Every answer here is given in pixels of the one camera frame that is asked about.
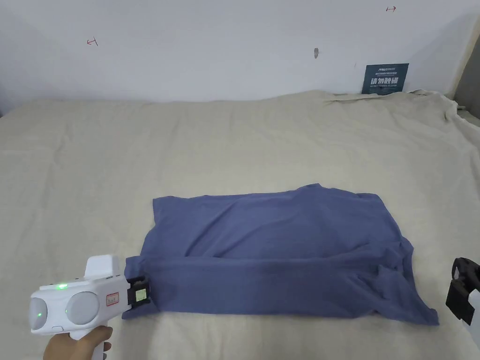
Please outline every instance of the red arrow marking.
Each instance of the red arrow marking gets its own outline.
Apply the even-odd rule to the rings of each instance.
[[[92,43],[95,43],[95,44],[98,46],[98,43],[97,43],[97,41],[95,40],[95,36],[93,37],[93,40],[92,40],[92,41],[87,40],[87,44],[88,44],[88,45],[92,45]]]

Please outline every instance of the sign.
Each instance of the sign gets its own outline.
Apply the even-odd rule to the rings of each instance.
[[[362,94],[388,95],[403,91],[408,64],[367,65]]]

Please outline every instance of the folded t-shirt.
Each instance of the folded t-shirt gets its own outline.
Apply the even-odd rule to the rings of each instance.
[[[155,226],[127,278],[159,311],[387,318],[438,325],[419,297],[413,247],[375,194],[319,184],[277,193],[154,199]]]

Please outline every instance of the bed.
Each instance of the bed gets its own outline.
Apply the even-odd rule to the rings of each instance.
[[[368,316],[162,313],[116,318],[110,359],[477,359],[445,306],[452,262],[480,258],[480,130],[437,93],[321,91],[261,101],[28,103],[0,120],[0,348],[40,359],[29,296],[86,259],[137,255],[165,195],[373,192],[414,245],[439,327]]]

